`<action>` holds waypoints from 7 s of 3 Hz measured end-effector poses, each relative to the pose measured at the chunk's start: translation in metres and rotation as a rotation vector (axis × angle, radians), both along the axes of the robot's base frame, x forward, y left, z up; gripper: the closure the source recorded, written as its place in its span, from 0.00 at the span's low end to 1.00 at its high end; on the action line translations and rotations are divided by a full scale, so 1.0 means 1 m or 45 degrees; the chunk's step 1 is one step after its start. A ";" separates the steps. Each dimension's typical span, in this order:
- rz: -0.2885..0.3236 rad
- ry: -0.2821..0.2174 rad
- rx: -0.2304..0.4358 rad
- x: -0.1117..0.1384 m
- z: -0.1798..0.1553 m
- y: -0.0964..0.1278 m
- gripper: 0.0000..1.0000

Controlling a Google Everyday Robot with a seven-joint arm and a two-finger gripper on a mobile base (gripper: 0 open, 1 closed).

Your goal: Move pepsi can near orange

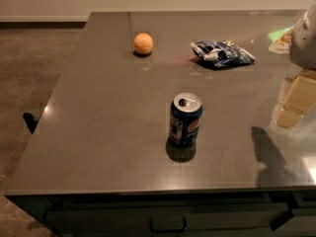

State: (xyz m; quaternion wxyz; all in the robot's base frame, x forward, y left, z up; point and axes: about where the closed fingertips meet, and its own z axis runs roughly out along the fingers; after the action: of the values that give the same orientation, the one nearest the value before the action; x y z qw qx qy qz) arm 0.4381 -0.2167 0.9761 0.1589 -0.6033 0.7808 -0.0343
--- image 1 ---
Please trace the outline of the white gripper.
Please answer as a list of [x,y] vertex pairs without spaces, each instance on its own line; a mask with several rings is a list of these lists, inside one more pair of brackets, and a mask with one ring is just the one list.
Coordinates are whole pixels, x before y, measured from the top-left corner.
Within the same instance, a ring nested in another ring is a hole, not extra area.
[[295,127],[316,106],[316,0],[296,22],[290,43],[290,60],[306,69],[291,81],[285,80],[286,91],[274,110],[274,124]]

